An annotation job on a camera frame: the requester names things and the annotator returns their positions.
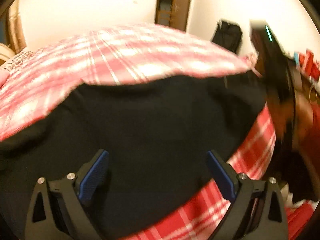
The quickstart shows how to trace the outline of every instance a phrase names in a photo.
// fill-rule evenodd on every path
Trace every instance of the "black bag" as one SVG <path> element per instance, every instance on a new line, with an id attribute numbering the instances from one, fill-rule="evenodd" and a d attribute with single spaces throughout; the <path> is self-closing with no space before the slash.
<path id="1" fill-rule="evenodd" d="M 213 43 L 237 53 L 242 38 L 242 30 L 239 25 L 226 21 L 218 22 L 218 26 L 212 38 Z"/>

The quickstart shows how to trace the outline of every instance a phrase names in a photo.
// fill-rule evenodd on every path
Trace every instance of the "doorway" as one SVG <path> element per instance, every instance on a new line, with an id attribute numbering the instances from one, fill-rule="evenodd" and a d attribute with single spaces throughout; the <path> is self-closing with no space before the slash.
<path id="1" fill-rule="evenodd" d="M 190 0 L 157 0 L 155 23 L 185 31 Z"/>

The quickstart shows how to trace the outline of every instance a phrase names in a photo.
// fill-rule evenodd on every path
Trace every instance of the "plaid blanket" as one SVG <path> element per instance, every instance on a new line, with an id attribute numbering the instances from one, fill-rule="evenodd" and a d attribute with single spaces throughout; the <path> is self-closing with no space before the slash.
<path id="1" fill-rule="evenodd" d="M 123 25 L 76 35 L 37 50 L 0 88 L 0 141 L 44 118 L 81 83 L 121 85 L 185 74 L 197 78 L 246 72 L 246 59 L 168 27 Z M 276 135 L 267 107 L 228 161 L 259 179 Z M 127 239 L 207 239 L 230 203 L 212 180 L 179 209 Z"/>

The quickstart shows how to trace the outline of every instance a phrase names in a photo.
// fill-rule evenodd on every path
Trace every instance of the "blue clamp pad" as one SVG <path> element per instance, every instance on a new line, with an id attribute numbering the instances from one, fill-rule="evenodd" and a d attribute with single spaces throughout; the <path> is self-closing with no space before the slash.
<path id="1" fill-rule="evenodd" d="M 85 163 L 77 172 L 75 189 L 81 204 L 86 205 L 95 190 L 105 179 L 109 165 L 109 153 L 99 150 L 92 160 Z"/>
<path id="2" fill-rule="evenodd" d="M 223 198 L 234 203 L 239 189 L 235 170 L 213 150 L 207 152 L 207 166 Z"/>

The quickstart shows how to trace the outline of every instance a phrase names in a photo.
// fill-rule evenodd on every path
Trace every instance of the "black clamp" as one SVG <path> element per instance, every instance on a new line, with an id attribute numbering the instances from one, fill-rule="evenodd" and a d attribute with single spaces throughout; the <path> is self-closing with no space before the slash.
<path id="1" fill-rule="evenodd" d="M 102 240 L 84 211 L 103 182 L 109 155 L 99 150 L 75 173 L 47 182 L 39 178 L 31 197 L 25 240 Z M 251 180 L 209 151 L 207 165 L 231 206 L 209 240 L 287 240 L 288 225 L 274 178 Z"/>
<path id="2" fill-rule="evenodd" d="M 214 151 L 207 165 L 224 199 L 231 206 L 209 240 L 287 240 L 288 223 L 275 178 L 251 180 L 237 174 Z"/>

